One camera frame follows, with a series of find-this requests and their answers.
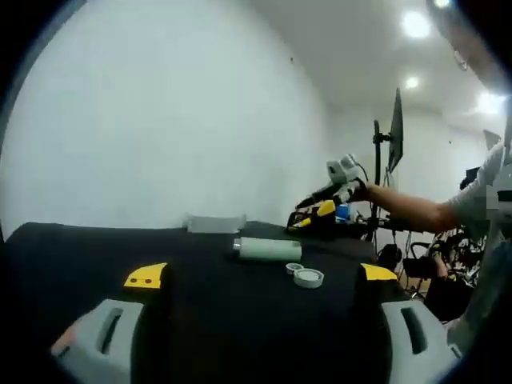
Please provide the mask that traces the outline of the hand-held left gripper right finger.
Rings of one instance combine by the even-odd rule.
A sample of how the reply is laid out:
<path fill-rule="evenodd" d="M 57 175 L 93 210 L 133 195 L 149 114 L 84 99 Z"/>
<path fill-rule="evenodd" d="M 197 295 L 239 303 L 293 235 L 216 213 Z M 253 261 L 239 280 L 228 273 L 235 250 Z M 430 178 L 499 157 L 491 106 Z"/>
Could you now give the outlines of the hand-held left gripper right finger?
<path fill-rule="evenodd" d="M 368 383 L 439 383 L 462 354 L 421 301 L 409 299 L 390 270 L 358 266 L 354 284 L 358 372 Z"/>

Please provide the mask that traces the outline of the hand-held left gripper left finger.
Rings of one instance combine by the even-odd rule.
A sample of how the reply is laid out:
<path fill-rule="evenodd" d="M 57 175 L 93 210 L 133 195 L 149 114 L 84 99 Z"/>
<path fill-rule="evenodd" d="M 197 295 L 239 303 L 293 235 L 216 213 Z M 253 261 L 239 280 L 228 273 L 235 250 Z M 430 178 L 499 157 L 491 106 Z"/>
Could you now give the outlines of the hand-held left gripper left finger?
<path fill-rule="evenodd" d="M 119 296 L 100 302 L 52 345 L 60 367 L 78 383 L 163 383 L 171 280 L 167 262 L 131 272 Z"/>

